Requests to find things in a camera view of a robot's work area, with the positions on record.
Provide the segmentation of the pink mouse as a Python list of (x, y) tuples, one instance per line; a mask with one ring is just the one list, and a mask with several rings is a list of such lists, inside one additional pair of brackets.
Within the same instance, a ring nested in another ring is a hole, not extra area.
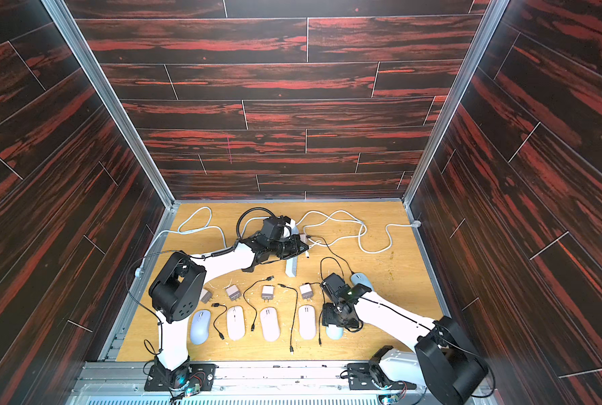
[(238, 341), (245, 336), (245, 320), (243, 308), (240, 305), (233, 306), (227, 311), (227, 329), (231, 340)]
[(298, 309), (298, 332), (302, 339), (312, 340), (317, 333), (316, 311), (312, 305)]
[(266, 307), (260, 312), (260, 324), (266, 342), (275, 342), (281, 335), (277, 309)]

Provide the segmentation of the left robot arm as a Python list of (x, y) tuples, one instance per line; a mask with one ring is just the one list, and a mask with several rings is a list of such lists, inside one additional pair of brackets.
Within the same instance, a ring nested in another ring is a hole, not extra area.
[(251, 236), (236, 241), (228, 249), (200, 256), (182, 251), (173, 253), (149, 289), (152, 307), (162, 323), (159, 363), (166, 370), (174, 371), (189, 360), (188, 318), (194, 313), (206, 283), (233, 271), (250, 273), (271, 255), (285, 261), (308, 249), (309, 245), (298, 235), (269, 242), (260, 236)]

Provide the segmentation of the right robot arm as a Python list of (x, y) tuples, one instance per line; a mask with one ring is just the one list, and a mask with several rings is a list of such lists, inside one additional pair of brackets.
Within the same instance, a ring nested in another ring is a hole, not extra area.
[(386, 345), (368, 361), (363, 373), (350, 372), (355, 379), (382, 390), (422, 386), (442, 404), (464, 404), (491, 374), (489, 364), (452, 318), (419, 316), (367, 285), (349, 286), (335, 273), (320, 285), (331, 300), (324, 305), (324, 326), (358, 332), (371, 325), (410, 349), (405, 352)]

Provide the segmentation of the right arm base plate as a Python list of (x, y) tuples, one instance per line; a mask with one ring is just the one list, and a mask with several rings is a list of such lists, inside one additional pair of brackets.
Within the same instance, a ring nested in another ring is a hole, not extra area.
[(393, 391), (415, 390), (416, 384), (390, 380), (378, 366), (371, 367), (368, 362), (349, 363), (341, 372), (340, 378), (346, 380), (352, 391)]

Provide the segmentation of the pink charger adapter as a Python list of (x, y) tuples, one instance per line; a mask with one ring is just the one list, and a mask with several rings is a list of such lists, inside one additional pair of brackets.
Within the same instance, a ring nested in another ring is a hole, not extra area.
[(225, 288), (225, 292), (228, 295), (229, 300), (235, 301), (242, 296), (242, 292), (237, 285), (230, 285)]
[(210, 290), (207, 289), (202, 289), (201, 290), (201, 295), (200, 295), (200, 302), (203, 304), (207, 304), (212, 297), (212, 293)]

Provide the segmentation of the white mouse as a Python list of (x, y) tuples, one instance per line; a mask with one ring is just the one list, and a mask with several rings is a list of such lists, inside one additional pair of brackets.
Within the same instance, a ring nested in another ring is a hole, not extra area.
[(190, 342), (194, 345), (204, 344), (210, 336), (211, 312), (198, 310), (191, 318)]

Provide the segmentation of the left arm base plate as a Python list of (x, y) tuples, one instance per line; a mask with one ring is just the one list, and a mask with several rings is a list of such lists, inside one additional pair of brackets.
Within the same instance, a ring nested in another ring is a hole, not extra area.
[(146, 392), (182, 393), (190, 389), (209, 392), (213, 387), (215, 364), (185, 363), (176, 370), (167, 370), (160, 362), (153, 364), (144, 386)]

